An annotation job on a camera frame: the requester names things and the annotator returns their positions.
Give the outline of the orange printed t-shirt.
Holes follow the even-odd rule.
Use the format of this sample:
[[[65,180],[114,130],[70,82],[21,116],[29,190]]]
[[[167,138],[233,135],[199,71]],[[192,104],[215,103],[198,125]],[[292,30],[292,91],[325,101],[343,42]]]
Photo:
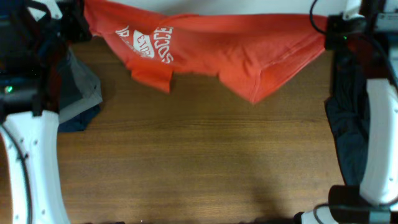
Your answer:
[[[169,92],[174,74],[217,77],[258,103],[324,52],[305,14],[166,16],[111,1],[86,1],[102,37],[137,82]]]

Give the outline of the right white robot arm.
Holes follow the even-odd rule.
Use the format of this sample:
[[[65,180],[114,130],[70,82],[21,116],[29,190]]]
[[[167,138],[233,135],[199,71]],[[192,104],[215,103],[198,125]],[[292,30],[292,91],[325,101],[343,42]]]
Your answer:
[[[348,49],[366,79],[370,124],[358,186],[334,185],[328,202],[294,223],[397,223],[397,1],[347,1],[328,17],[325,47]]]

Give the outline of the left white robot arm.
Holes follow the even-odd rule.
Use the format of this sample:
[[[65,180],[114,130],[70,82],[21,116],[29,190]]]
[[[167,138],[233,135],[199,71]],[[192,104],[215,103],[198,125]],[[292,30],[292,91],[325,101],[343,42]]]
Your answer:
[[[13,223],[68,223],[57,159],[58,65],[91,39],[83,1],[1,2],[1,139]]]

